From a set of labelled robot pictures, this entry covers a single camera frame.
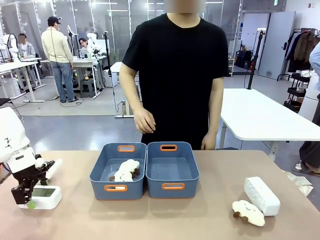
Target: door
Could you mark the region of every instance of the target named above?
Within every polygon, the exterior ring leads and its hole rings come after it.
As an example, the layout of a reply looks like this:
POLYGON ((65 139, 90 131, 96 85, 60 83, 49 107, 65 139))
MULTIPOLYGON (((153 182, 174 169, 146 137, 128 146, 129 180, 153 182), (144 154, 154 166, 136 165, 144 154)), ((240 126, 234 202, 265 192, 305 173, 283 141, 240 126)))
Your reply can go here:
POLYGON ((294 28, 295 11, 271 13, 258 75, 277 79, 286 68, 288 39, 294 28))

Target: white plush toy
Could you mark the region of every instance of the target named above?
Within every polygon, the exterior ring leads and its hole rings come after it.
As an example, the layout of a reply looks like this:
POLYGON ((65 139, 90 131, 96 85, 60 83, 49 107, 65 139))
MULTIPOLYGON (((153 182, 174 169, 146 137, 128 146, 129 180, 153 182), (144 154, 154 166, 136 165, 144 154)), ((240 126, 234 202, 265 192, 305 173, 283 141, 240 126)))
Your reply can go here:
MULTIPOLYGON (((140 163, 133 159, 129 159, 121 163, 119 170, 115 172, 114 177, 110 177, 110 181, 115 182, 133 182, 135 175, 139 175, 140 163)), ((116 186, 115 189, 125 189, 123 186, 116 186)))
POLYGON ((240 217, 245 222, 249 222, 258 227, 263 227, 266 224, 264 214, 259 211, 255 205, 245 200, 233 202, 232 209, 235 218, 240 217))

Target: blue jeans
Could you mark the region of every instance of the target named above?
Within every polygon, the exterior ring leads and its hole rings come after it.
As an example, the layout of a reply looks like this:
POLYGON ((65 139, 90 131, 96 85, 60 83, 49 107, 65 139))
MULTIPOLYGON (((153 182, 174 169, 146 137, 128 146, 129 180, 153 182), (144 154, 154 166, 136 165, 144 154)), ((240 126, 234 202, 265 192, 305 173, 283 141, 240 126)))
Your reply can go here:
POLYGON ((75 98, 74 94, 74 84, 72 82, 73 76, 70 67, 70 63, 62 63, 51 61, 52 73, 55 79, 55 84, 58 89, 58 93, 60 95, 60 101, 66 100, 66 94, 63 87, 62 77, 64 80, 66 93, 68 94, 69 100, 73 100, 75 98))

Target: orange handle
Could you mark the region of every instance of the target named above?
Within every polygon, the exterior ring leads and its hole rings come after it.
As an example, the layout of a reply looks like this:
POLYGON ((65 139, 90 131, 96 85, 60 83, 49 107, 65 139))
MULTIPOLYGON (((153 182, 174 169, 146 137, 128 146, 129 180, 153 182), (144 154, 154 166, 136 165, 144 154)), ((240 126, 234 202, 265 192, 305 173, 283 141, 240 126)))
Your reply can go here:
POLYGON ((120 145, 120 146, 118 146, 119 153, 133 153, 135 150, 136 150, 136 148, 133 145, 120 145))
POLYGON ((161 187, 163 190, 183 190, 186 185, 184 183, 164 183, 161 187))
POLYGON ((161 152, 175 152, 178 150, 178 146, 175 144, 162 144, 160 150, 161 152))
POLYGON ((105 185, 104 190, 106 192, 126 192, 128 187, 127 185, 105 185))

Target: sneaker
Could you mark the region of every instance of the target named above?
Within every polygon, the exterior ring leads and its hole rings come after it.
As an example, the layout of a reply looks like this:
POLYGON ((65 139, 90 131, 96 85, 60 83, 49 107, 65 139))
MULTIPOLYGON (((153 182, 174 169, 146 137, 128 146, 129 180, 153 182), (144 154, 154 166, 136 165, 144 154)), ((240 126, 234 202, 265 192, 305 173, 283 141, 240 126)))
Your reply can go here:
POLYGON ((75 101, 78 101, 79 99, 75 96, 74 99, 69 99, 69 103, 73 103, 75 101))

